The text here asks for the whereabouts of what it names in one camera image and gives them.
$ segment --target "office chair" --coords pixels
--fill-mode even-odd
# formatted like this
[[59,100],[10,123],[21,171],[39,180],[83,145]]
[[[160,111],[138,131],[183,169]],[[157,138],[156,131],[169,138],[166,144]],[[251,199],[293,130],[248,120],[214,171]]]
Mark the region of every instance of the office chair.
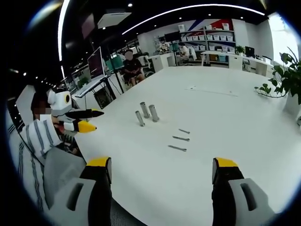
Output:
[[149,61],[148,55],[138,57],[142,68],[141,72],[145,76],[145,78],[150,77],[154,72],[151,69],[151,62]]
[[188,47],[188,50],[189,50],[189,57],[188,57],[188,60],[185,61],[186,63],[183,64],[183,66],[193,66],[194,64],[189,63],[189,61],[195,61],[197,59],[197,54],[196,54],[194,48]]

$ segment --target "computer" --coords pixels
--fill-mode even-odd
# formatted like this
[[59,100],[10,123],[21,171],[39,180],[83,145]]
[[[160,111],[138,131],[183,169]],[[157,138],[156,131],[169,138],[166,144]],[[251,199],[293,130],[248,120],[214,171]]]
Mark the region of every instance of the computer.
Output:
[[252,47],[246,46],[246,56],[255,58],[255,49]]

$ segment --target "white desk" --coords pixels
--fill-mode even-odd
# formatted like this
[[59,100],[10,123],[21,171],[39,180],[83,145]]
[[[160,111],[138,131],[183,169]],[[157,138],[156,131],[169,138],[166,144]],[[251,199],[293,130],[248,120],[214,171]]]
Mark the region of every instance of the white desk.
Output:
[[[148,226],[212,225],[214,157],[235,161],[278,212],[301,179],[301,133],[282,112],[285,99],[254,91],[267,80],[216,67],[165,68],[91,119],[96,131],[75,138],[86,161],[112,158],[113,198]],[[160,121],[144,119],[145,127],[139,126],[141,101],[156,106]]]
[[257,74],[261,74],[263,76],[273,78],[272,73],[274,71],[274,66],[269,63],[266,63],[262,60],[255,59],[252,57],[247,57],[247,56],[236,55],[236,54],[228,53],[228,52],[221,52],[221,51],[205,51],[205,52],[202,52],[202,54],[203,54],[202,66],[204,65],[204,55],[205,54],[228,56],[229,57],[229,68],[235,68],[235,66],[231,66],[231,62],[235,62],[235,59],[238,59],[238,61],[239,61],[238,67],[240,68],[240,70],[242,70],[242,59],[246,59],[246,60],[251,60],[251,61],[256,62],[256,73]]
[[162,55],[150,56],[154,64],[155,72],[162,70],[163,68],[175,66],[174,53],[165,53]]

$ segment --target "metal cylinder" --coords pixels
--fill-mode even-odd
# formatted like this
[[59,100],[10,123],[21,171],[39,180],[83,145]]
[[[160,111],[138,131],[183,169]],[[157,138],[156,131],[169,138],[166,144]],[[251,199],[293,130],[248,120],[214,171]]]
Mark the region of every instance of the metal cylinder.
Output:
[[158,122],[159,121],[159,117],[157,115],[157,111],[155,109],[155,105],[150,105],[149,109],[150,109],[150,113],[151,113],[151,116],[152,116],[152,121],[153,122]]
[[137,116],[137,119],[139,121],[140,126],[145,126],[145,123],[143,122],[143,119],[142,119],[142,117],[140,115],[140,112],[136,111],[135,113],[136,113],[136,116]]
[[150,117],[150,114],[149,114],[149,112],[148,112],[148,110],[147,110],[147,107],[146,107],[146,105],[145,105],[145,102],[141,102],[141,103],[140,103],[140,106],[141,106],[141,108],[142,108],[142,112],[143,112],[144,117],[145,117],[146,119],[148,119],[148,118]]

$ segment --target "monitor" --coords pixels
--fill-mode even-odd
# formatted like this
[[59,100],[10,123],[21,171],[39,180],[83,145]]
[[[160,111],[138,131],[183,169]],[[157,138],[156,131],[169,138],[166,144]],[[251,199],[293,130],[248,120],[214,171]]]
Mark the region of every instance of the monitor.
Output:
[[91,78],[101,74],[104,75],[103,58],[100,47],[98,47],[98,49],[88,58],[88,65]]
[[177,41],[181,39],[180,32],[165,34],[165,41]]
[[252,47],[246,46],[246,56],[255,58],[255,49]]

